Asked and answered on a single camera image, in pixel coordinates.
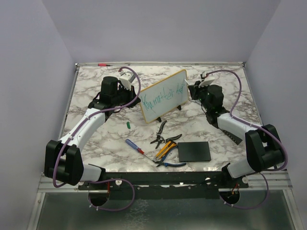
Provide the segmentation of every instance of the black pad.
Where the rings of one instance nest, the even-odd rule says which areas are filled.
[[[200,142],[179,142],[178,154],[180,162],[211,161],[209,143]]]

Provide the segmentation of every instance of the white wall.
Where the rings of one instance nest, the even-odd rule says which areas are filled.
[[[76,62],[246,61],[280,0],[42,0]]]
[[[264,123],[277,127],[289,152],[288,171],[307,229],[307,1],[282,0],[247,62]]]
[[[41,0],[0,7],[0,229],[26,229],[74,62]]]

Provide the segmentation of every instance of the whiteboard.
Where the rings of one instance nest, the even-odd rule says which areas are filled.
[[[185,69],[147,87],[140,93],[141,110],[146,123],[156,120],[188,101]]]

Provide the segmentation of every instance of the red-handled screwdriver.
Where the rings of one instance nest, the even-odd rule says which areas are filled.
[[[133,147],[135,150],[137,150],[140,154],[143,154],[145,157],[149,158],[151,161],[153,161],[149,156],[147,156],[141,148],[139,148],[136,144],[134,144],[131,140],[126,139],[126,143]]]

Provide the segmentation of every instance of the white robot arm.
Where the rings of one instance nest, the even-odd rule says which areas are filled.
[[[235,74],[231,70],[216,70],[211,73],[219,71]],[[272,125],[252,125],[249,122],[232,116],[231,112],[223,107],[224,95],[222,93],[222,87],[211,85],[214,81],[214,77],[208,76],[211,73],[208,73],[206,77],[201,75],[201,78],[204,80],[196,81],[194,85],[188,86],[191,97],[193,100],[200,100],[201,106],[206,110],[205,114],[209,124],[222,130],[236,144],[244,140],[247,153],[246,158],[226,165],[222,171],[229,178],[238,178],[243,175],[261,172],[282,162],[286,162],[286,155],[282,151],[280,139],[275,127]]]
[[[76,185],[79,181],[102,179],[104,169],[95,165],[83,164],[81,152],[89,138],[110,117],[115,108],[120,109],[125,105],[131,108],[140,102],[139,93],[136,94],[131,85],[136,77],[135,72],[133,70],[131,72],[121,71],[120,75],[119,79],[104,77],[100,93],[90,102],[78,124],[60,140],[51,140],[47,144],[44,174],[53,178],[54,183],[55,177],[71,185]],[[138,81],[140,91],[141,83],[139,79]]]

